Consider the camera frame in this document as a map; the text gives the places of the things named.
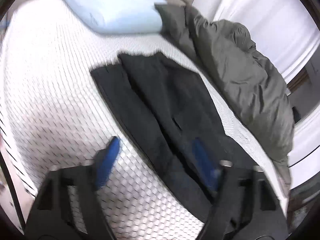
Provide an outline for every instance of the gray blanket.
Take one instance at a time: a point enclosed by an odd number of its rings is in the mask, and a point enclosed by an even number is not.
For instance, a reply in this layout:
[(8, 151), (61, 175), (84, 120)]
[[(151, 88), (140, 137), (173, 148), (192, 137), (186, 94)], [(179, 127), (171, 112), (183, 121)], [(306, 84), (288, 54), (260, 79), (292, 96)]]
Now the gray blanket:
[(249, 31), (227, 20), (209, 23), (193, 7), (156, 5), (162, 35), (198, 64), (226, 102), (259, 141), (288, 195), (294, 120), (286, 83), (270, 60), (256, 50)]

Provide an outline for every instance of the blue object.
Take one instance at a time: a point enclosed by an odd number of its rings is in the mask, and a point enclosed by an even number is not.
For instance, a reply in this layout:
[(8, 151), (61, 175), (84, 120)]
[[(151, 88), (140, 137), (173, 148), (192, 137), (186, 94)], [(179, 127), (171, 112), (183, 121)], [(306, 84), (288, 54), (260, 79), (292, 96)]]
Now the blue object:
[(119, 154), (119, 150), (120, 150), (120, 140), (118, 137), (113, 137), (108, 147), (97, 153), (97, 155), (99, 156), (95, 160), (95, 166), (96, 166), (95, 184), (96, 184), (97, 190), (102, 186), (104, 186), (108, 181), (113, 163), (116, 161), (116, 158)]
[(198, 138), (192, 141), (192, 153), (197, 161), (196, 168), (205, 186), (216, 192), (221, 178), (221, 170), (216, 163), (209, 159), (203, 143)]
[(165, 0), (65, 0), (90, 29), (100, 34), (159, 33), (155, 3)]

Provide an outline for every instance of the black pants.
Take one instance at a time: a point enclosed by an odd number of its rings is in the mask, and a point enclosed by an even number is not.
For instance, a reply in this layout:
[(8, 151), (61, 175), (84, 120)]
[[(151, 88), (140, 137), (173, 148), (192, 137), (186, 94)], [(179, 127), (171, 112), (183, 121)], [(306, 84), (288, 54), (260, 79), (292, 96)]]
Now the black pants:
[[(225, 135), (197, 73), (160, 52), (151, 57), (121, 54), (119, 58), (121, 64), (92, 70), (97, 87), (116, 120), (177, 200), (206, 221), (214, 193), (203, 180), (203, 164), (229, 160), (236, 167), (251, 169), (256, 163)], [(205, 149), (205, 161), (194, 151), (195, 141)]]

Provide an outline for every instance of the light blue pillow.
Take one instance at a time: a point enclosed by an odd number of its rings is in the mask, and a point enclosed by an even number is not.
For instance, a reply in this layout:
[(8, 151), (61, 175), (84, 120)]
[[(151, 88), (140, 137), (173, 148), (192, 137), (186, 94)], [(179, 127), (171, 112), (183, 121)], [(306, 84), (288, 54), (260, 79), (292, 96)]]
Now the light blue pillow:
[(100, 34), (159, 33), (155, 3), (165, 0), (65, 0), (73, 12)]

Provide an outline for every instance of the mattress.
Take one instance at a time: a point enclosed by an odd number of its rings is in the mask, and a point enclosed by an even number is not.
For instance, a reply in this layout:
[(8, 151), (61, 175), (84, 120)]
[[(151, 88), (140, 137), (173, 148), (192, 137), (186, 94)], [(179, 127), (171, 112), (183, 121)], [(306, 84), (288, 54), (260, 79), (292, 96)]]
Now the mattress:
[[(203, 223), (188, 212), (152, 171), (113, 118), (90, 70), (118, 62), (117, 54), (161, 51), (197, 72), (225, 133), (260, 165), (286, 212), (276, 171), (254, 136), (239, 122), (205, 74), (159, 34), (100, 36), (62, 0), (32, 0), (13, 15), (3, 41), (0, 71), (2, 135), (18, 175), (36, 194), (53, 165), (91, 159), (112, 136), (121, 152), (98, 197), (117, 238), (195, 239)], [(77, 227), (85, 232), (76, 189), (69, 189)]]

